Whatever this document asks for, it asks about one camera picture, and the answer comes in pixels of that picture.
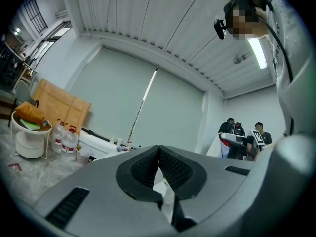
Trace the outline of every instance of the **black shirt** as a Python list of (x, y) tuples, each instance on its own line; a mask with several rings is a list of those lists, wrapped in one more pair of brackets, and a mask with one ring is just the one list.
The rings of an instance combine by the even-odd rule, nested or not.
[(222, 123), (221, 127), (219, 128), (218, 132), (226, 132), (229, 133), (228, 131), (228, 127), (229, 127), (230, 123), (229, 122), (224, 122)]
[(268, 132), (264, 132), (263, 134), (261, 134), (261, 137), (263, 138), (263, 142), (265, 144), (271, 144), (272, 143), (272, 139), (271, 139), (271, 134)]

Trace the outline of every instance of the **orange cloth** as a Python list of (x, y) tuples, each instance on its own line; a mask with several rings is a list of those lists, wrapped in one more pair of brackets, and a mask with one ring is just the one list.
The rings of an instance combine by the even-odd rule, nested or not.
[(15, 108), (16, 113), (25, 121), (41, 125), (45, 122), (45, 116), (41, 110), (28, 102), (23, 102)]
[(76, 134), (80, 134), (91, 103), (71, 95), (45, 79), (39, 81), (33, 99), (39, 100), (39, 109), (52, 127), (55, 127), (60, 119), (68, 123), (66, 130), (72, 125), (76, 127)]

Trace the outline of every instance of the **fluorescent light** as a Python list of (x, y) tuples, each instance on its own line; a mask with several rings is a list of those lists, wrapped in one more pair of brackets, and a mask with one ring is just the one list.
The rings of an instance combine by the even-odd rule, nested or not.
[(268, 65), (259, 40), (248, 38), (248, 41), (257, 57), (260, 69), (265, 69)]
[(154, 74), (153, 74), (153, 76), (152, 76), (152, 78), (151, 78), (151, 80), (150, 80), (150, 82), (149, 82), (149, 85), (148, 85), (148, 87), (147, 87), (147, 89), (146, 89), (146, 92), (145, 92), (145, 95), (144, 95), (144, 97), (143, 97), (143, 101), (144, 101), (144, 100), (146, 99), (146, 97), (147, 97), (148, 91), (149, 91), (149, 89), (150, 89), (150, 86), (151, 86), (152, 83), (153, 83), (153, 80), (154, 80), (154, 78), (155, 78), (156, 72), (157, 72), (157, 70), (154, 71)]

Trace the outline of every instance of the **floor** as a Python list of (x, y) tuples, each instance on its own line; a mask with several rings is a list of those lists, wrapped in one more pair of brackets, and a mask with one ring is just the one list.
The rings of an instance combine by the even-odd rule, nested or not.
[[(50, 145), (47, 160), (13, 156), (10, 128), (7, 126), (7, 120), (0, 120), (0, 174), (12, 196), (32, 206), (50, 187), (81, 168), (76, 162), (61, 160), (60, 154), (55, 153)], [(14, 148), (17, 132), (13, 127)]]
[(6, 90), (1, 89), (0, 86), (0, 99), (5, 99), (8, 100), (8, 102), (12, 102), (14, 101), (14, 94), (12, 92), (8, 92)]

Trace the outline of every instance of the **plastic water bottle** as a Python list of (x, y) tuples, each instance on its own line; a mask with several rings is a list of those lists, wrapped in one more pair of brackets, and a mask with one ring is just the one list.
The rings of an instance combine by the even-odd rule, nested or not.
[(110, 139), (110, 144), (114, 144), (115, 138), (114, 136), (112, 136), (112, 138)]
[(54, 127), (53, 136), (51, 140), (51, 147), (53, 151), (55, 151), (56, 153), (60, 153), (61, 139), (63, 138), (66, 130), (65, 123), (62, 122), (60, 119), (58, 119), (57, 121), (59, 121), (59, 123)]
[(76, 147), (78, 143), (78, 136), (75, 134), (76, 127), (70, 126), (69, 131), (65, 131), (61, 140), (62, 157), (66, 160), (76, 160)]
[(117, 148), (121, 146), (122, 142), (123, 142), (123, 139), (119, 138), (117, 141)]
[(126, 147), (128, 150), (130, 150), (132, 148), (132, 142), (131, 141), (128, 141), (127, 142), (127, 147)]

